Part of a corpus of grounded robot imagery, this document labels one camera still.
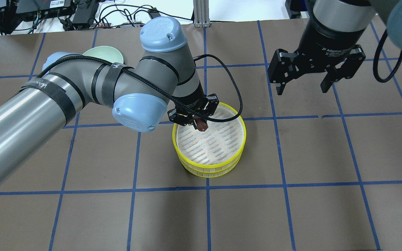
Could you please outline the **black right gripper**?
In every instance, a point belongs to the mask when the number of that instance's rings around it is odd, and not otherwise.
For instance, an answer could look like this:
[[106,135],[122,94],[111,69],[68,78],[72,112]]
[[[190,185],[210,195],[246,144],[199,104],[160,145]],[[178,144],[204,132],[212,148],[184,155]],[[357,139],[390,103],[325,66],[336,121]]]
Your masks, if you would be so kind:
[[304,74],[327,72],[320,84],[322,93],[342,78],[352,78],[365,59],[357,44],[363,32],[336,31],[319,21],[309,21],[295,52],[277,49],[271,59],[268,75],[271,82],[278,84],[277,95],[283,94],[288,82]]

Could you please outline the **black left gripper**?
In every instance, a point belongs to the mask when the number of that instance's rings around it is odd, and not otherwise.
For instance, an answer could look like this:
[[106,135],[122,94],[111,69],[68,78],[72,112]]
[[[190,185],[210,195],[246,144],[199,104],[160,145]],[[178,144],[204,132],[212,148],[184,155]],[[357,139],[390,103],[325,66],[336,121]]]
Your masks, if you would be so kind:
[[181,126],[191,124],[196,127],[195,116],[205,123],[214,121],[210,117],[214,115],[219,105],[218,95],[215,93],[202,95],[192,104],[185,104],[182,97],[172,96],[171,100],[177,100],[177,103],[175,103],[173,109],[167,112],[167,116],[170,122]]

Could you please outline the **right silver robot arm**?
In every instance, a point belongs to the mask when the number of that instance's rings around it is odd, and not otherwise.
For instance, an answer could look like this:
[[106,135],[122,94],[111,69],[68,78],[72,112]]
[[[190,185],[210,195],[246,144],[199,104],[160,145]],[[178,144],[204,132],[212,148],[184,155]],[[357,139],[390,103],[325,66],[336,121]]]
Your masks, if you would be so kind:
[[[323,93],[342,78],[352,78],[366,59],[357,42],[376,14],[386,30],[375,50],[373,73],[381,83],[395,75],[402,61],[402,0],[307,0],[306,8],[310,18],[297,50],[277,49],[267,70],[278,95],[288,82],[306,74],[326,73],[320,84]],[[386,38],[400,49],[400,56],[392,73],[381,78],[378,61]]]

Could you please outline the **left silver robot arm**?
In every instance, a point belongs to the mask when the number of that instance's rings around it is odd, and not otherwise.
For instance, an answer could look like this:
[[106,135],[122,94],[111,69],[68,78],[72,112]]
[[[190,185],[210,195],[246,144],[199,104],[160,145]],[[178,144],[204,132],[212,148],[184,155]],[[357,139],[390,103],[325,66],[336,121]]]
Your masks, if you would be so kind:
[[181,24],[160,16],[139,33],[144,55],[136,67],[57,52],[43,71],[0,106],[0,185],[89,103],[112,109],[137,132],[151,132],[164,113],[185,126],[213,121],[219,100],[206,95]]

